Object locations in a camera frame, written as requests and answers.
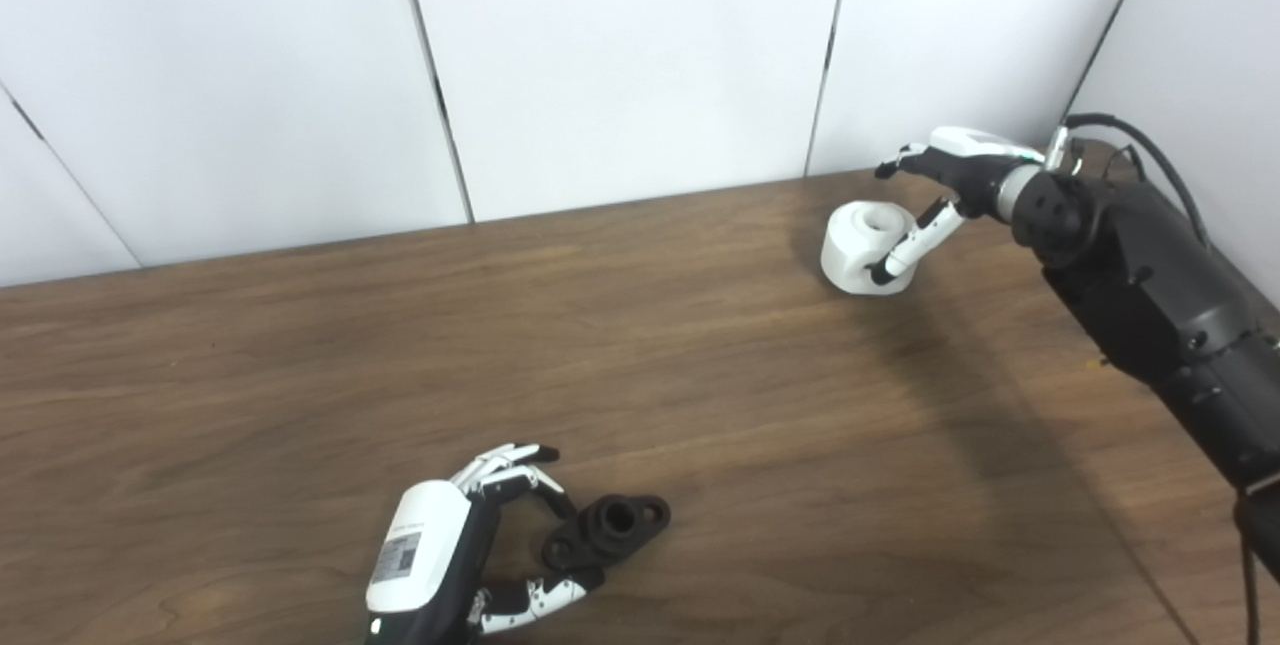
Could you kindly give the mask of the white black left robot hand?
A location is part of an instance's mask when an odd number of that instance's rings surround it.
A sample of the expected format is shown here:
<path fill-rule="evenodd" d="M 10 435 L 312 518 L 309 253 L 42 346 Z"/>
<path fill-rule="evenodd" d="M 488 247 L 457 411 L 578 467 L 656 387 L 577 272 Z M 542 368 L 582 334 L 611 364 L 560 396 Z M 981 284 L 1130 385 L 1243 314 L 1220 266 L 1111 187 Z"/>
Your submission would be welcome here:
<path fill-rule="evenodd" d="M 506 584 L 483 584 L 503 507 L 532 494 L 568 520 L 576 509 L 543 463 L 553 447 L 507 443 L 449 479 L 408 488 L 397 507 L 365 594 L 366 644 L 475 644 L 530 626 L 581 601 L 605 582 L 594 566 Z"/>

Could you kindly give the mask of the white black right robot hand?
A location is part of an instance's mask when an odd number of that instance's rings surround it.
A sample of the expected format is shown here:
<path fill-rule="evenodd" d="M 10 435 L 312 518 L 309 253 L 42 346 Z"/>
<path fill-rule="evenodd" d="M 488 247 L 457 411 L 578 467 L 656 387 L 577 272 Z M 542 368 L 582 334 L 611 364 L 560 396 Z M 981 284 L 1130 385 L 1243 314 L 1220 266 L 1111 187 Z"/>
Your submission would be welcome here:
<path fill-rule="evenodd" d="M 951 195 L 931 203 L 897 243 L 867 266 L 873 284 L 887 285 L 904 276 L 973 218 L 996 218 L 1005 224 L 1020 188 L 1044 166 L 1046 156 L 1038 150 L 973 127 L 941 125 L 928 142 L 899 148 L 895 157 L 874 168 L 876 179 L 887 180 L 902 171 L 927 177 Z"/>

